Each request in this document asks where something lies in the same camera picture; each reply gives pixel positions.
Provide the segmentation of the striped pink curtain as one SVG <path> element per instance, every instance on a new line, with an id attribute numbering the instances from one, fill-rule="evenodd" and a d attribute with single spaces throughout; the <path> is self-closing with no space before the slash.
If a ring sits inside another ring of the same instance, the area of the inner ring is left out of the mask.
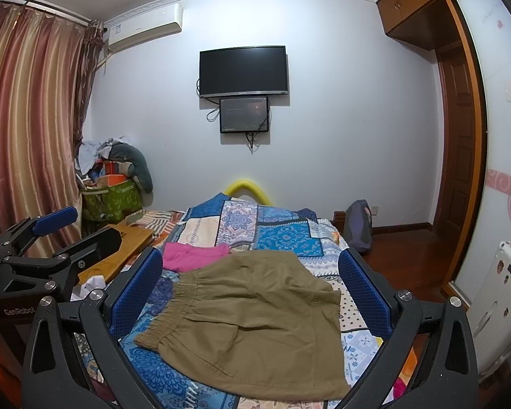
<path id="1" fill-rule="evenodd" d="M 81 207 L 74 160 L 103 33 L 100 21 L 0 2 L 0 231 Z"/>

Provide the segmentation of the white air conditioner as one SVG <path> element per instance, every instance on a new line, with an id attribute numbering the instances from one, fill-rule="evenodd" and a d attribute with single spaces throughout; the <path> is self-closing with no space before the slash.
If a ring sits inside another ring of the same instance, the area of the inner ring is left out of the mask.
<path id="1" fill-rule="evenodd" d="M 179 4 L 157 7 L 126 18 L 108 28 L 108 50 L 112 53 L 152 41 L 183 29 L 183 7 Z"/>

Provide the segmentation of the small black wall monitor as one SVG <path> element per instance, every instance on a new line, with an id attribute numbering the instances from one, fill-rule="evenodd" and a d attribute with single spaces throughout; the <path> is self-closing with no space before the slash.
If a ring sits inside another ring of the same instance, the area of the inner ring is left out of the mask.
<path id="1" fill-rule="evenodd" d="M 220 99 L 219 127 L 222 134 L 268 132 L 268 98 L 242 96 Z"/>

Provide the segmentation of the black wall television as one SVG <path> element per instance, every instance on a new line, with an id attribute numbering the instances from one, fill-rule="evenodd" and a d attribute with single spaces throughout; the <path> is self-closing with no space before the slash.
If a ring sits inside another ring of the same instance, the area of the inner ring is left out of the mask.
<path id="1" fill-rule="evenodd" d="M 233 47 L 201 51 L 199 95 L 283 95 L 289 92 L 284 45 Z"/>

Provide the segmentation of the crumpled white paper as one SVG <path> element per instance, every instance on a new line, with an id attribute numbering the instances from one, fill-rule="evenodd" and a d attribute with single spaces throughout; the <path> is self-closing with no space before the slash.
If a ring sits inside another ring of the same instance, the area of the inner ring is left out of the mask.
<path id="1" fill-rule="evenodd" d="M 71 302 L 80 301 L 85 299 L 92 291 L 106 289 L 106 282 L 103 275 L 95 275 L 88 278 L 88 280 L 81 284 L 76 284 L 71 293 Z"/>

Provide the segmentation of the folded pink pants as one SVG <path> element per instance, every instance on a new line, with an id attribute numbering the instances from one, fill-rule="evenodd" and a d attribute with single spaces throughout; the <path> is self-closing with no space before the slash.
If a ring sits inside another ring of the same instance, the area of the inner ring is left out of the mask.
<path id="1" fill-rule="evenodd" d="M 183 273 L 203 268 L 229 254 L 230 247 L 225 244 L 199 247 L 182 243 L 167 243 L 163 250 L 162 267 L 167 271 Z"/>

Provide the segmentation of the blue patchwork bedspread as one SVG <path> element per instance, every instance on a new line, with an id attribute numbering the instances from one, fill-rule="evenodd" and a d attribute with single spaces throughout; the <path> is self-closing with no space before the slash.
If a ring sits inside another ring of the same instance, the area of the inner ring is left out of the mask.
<path id="1" fill-rule="evenodd" d="M 289 211 L 258 205 L 219 193 L 180 211 L 141 210 L 125 218 L 117 229 L 148 234 L 145 243 L 159 251 L 171 243 L 189 248 L 228 246 L 231 251 L 270 249 L 294 253 L 312 275 L 340 292 L 339 322 L 344 374 L 354 385 L 383 344 L 372 335 L 339 275 L 338 261 L 347 245 L 336 227 L 311 211 Z M 166 365 L 157 353 L 135 344 L 135 336 L 158 315 L 171 297 L 177 273 L 166 269 L 149 296 L 131 333 L 120 342 L 145 385 L 166 408 L 281 408 L 283 403 L 263 401 L 215 390 Z"/>

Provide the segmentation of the yellow curved foam tube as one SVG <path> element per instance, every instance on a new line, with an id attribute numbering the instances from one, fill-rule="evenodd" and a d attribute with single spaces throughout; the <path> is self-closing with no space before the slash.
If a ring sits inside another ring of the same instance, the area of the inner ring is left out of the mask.
<path id="1" fill-rule="evenodd" d="M 265 206 L 273 205 L 272 201 L 263 191 L 263 189 L 257 186 L 257 184 L 253 181 L 247 179 L 239 179 L 231 183 L 228 187 L 226 187 L 226 189 L 224 189 L 223 193 L 230 197 L 234 197 L 241 191 L 246 191 L 248 194 L 250 194 L 258 204 Z"/>

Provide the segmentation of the wooden overhead cabinet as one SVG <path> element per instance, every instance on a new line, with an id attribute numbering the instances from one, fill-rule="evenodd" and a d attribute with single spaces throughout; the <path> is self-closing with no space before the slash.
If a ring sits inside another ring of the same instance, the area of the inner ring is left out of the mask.
<path id="1" fill-rule="evenodd" d="M 378 0 L 385 34 L 431 51 L 460 39 L 450 0 Z"/>

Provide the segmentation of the grey plush pillow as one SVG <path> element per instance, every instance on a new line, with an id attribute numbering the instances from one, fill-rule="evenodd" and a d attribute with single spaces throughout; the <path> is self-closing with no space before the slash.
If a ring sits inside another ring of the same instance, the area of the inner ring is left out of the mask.
<path id="1" fill-rule="evenodd" d="M 108 159 L 117 163 L 120 173 L 135 181 L 136 186 L 147 194 L 153 192 L 153 180 L 144 155 L 127 143 L 115 143 L 111 146 Z"/>

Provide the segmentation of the khaki elastic-waist shorts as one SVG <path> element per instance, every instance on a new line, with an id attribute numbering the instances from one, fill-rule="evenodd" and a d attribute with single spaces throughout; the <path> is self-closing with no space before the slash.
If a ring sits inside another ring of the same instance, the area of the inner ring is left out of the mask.
<path id="1" fill-rule="evenodd" d="M 339 291 L 292 252 L 235 252 L 180 275 L 138 346 L 190 379 L 279 402 L 341 400 Z"/>

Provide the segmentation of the green patterned storage bag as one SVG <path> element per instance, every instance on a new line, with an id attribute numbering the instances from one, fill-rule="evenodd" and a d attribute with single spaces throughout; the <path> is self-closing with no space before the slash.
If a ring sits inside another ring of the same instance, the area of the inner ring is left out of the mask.
<path id="1" fill-rule="evenodd" d="M 143 208 L 138 187 L 132 180 L 115 186 L 91 188 L 82 192 L 83 218 L 91 222 L 116 224 Z"/>

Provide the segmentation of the brown wooden door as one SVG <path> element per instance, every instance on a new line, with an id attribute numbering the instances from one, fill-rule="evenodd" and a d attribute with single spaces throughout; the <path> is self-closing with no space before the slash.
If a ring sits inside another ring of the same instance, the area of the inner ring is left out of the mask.
<path id="1" fill-rule="evenodd" d="M 450 251 L 444 288 L 462 266 L 479 194 L 481 90 L 472 54 L 460 41 L 437 49 L 444 145 L 435 233 Z"/>

